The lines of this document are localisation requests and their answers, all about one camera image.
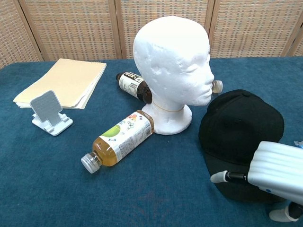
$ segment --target white phone stand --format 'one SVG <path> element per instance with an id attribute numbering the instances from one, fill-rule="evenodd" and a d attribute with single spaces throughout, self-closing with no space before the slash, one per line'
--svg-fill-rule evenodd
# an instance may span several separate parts
<path id="1" fill-rule="evenodd" d="M 34 98 L 30 102 L 34 119 L 32 123 L 53 136 L 59 135 L 72 124 L 72 119 L 59 113 L 62 106 L 53 91 Z"/>

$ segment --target blue tablecloth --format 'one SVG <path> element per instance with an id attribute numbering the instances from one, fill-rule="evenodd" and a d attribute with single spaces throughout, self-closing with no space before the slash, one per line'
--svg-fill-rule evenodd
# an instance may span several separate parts
<path id="1" fill-rule="evenodd" d="M 138 73 L 133 60 L 107 68 L 86 108 L 63 109 L 73 125 L 57 137 L 34 126 L 32 109 L 14 97 L 54 62 L 15 63 L 0 70 L 0 226 L 302 226 L 276 223 L 268 212 L 285 204 L 229 200 L 210 182 L 198 131 L 207 106 L 177 135 L 153 134 L 113 167 L 90 174 L 80 162 L 92 142 L 144 103 L 123 92 L 115 76 Z M 281 143 L 303 140 L 303 57 L 211 59 L 224 92 L 245 89 L 285 120 Z"/>

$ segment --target white bottle cap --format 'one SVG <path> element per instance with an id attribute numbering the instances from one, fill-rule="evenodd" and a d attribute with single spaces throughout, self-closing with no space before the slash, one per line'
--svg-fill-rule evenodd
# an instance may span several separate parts
<path id="1" fill-rule="evenodd" d="M 213 93 L 221 93 L 223 90 L 223 83 L 220 80 L 213 81 Z"/>
<path id="2" fill-rule="evenodd" d="M 97 161 L 93 158 L 92 155 L 90 154 L 86 154 L 85 156 L 83 156 L 81 158 L 81 162 L 82 164 L 85 166 L 85 168 L 91 173 L 93 174 L 94 172 L 96 172 L 98 169 L 100 169 L 99 164 L 97 163 Z"/>

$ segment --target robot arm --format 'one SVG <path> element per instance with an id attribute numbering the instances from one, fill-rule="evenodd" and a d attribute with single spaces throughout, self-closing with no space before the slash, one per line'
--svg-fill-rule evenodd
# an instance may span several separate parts
<path id="1" fill-rule="evenodd" d="M 259 189 L 303 205 L 303 150 L 262 141 L 246 174 L 227 170 L 211 176 L 213 183 L 249 183 Z"/>

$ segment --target stack of folders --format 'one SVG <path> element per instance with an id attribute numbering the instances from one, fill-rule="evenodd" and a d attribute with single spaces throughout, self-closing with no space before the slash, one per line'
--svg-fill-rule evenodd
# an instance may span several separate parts
<path id="1" fill-rule="evenodd" d="M 101 62 L 59 59 L 13 101 L 21 108 L 30 108 L 31 100 L 52 90 L 62 108 L 84 109 L 105 68 Z"/>

